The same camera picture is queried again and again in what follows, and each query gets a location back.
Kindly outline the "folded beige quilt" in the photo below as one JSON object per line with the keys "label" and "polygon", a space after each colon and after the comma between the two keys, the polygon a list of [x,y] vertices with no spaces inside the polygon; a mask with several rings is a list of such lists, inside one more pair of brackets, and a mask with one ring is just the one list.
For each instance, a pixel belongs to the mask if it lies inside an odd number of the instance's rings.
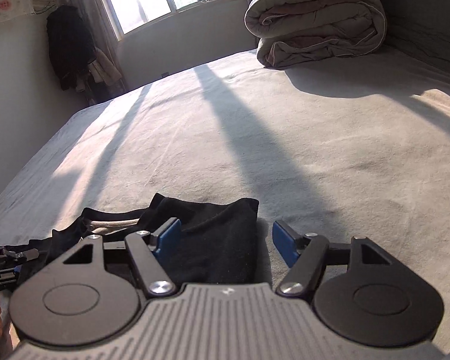
{"label": "folded beige quilt", "polygon": [[370,54],[387,29],[380,0],[253,0],[244,24],[259,39],[257,60],[275,69]]}

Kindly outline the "dark clothes hanging in corner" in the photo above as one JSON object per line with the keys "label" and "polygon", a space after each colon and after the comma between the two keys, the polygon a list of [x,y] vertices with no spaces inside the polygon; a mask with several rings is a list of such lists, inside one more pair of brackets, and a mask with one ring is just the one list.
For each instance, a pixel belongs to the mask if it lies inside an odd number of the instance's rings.
{"label": "dark clothes hanging in corner", "polygon": [[122,74],[92,37],[79,10],[62,5],[47,18],[49,60],[61,89],[83,94],[91,104],[124,93]]}

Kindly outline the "grey curtain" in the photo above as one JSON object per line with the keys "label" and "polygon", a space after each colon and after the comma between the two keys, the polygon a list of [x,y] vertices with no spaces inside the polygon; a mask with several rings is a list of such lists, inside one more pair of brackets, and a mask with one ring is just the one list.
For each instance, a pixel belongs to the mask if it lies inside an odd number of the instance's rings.
{"label": "grey curtain", "polygon": [[[117,57],[117,47],[119,42],[119,30],[113,22],[112,12],[106,0],[57,0],[59,5],[68,5],[78,8],[79,14],[85,21],[95,45],[105,53],[113,66],[118,69],[120,66]],[[122,75],[116,83],[121,89],[124,88]]]}

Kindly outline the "grey bed sheet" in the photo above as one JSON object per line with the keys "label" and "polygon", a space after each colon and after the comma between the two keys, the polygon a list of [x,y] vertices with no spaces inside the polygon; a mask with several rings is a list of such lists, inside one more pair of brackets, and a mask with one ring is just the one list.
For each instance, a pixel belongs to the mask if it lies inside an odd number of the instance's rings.
{"label": "grey bed sheet", "polygon": [[450,351],[450,75],[394,49],[284,71],[242,52],[74,114],[0,195],[0,245],[61,230],[82,209],[154,194],[259,202],[263,279],[285,265],[282,219],[334,242],[368,236],[445,303]]}

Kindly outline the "beige bear sweatshirt black sleeves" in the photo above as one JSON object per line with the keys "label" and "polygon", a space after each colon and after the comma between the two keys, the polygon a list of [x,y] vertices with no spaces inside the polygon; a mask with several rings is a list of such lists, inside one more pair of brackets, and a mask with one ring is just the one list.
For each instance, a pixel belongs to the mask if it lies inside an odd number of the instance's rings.
{"label": "beige bear sweatshirt black sleeves", "polygon": [[257,268],[259,202],[244,197],[227,205],[185,202],[157,193],[148,207],[124,213],[106,213],[85,208],[66,229],[48,238],[31,239],[10,246],[16,253],[37,249],[40,256],[22,270],[20,283],[91,235],[91,222],[134,220],[136,225],[113,233],[105,242],[117,242],[137,230],[154,232],[170,218],[179,219],[181,234],[172,254],[161,266],[177,284],[250,284]]}

